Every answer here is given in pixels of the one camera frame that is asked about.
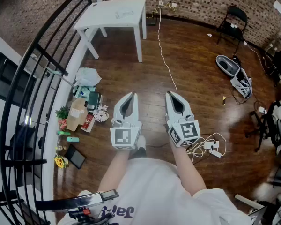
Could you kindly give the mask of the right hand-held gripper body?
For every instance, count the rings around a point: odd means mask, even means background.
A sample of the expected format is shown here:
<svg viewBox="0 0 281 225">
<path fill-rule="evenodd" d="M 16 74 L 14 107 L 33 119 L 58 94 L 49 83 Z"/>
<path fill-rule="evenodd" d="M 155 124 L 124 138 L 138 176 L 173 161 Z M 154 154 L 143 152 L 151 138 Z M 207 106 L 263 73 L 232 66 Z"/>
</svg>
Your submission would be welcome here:
<svg viewBox="0 0 281 225">
<path fill-rule="evenodd" d="M 167 133 L 176 147 L 192 146 L 200 138 L 199 122 L 193 115 L 165 116 Z"/>
</svg>

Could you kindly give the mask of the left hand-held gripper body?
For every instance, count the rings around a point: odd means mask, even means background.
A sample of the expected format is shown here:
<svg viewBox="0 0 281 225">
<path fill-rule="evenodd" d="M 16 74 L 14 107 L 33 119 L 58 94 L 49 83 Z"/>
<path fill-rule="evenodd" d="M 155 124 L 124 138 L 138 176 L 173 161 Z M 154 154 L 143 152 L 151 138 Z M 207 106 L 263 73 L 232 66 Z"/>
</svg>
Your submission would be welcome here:
<svg viewBox="0 0 281 225">
<path fill-rule="evenodd" d="M 141 133 L 142 123 L 131 119 L 112 119 L 111 144 L 118 150 L 134 150 Z"/>
</svg>

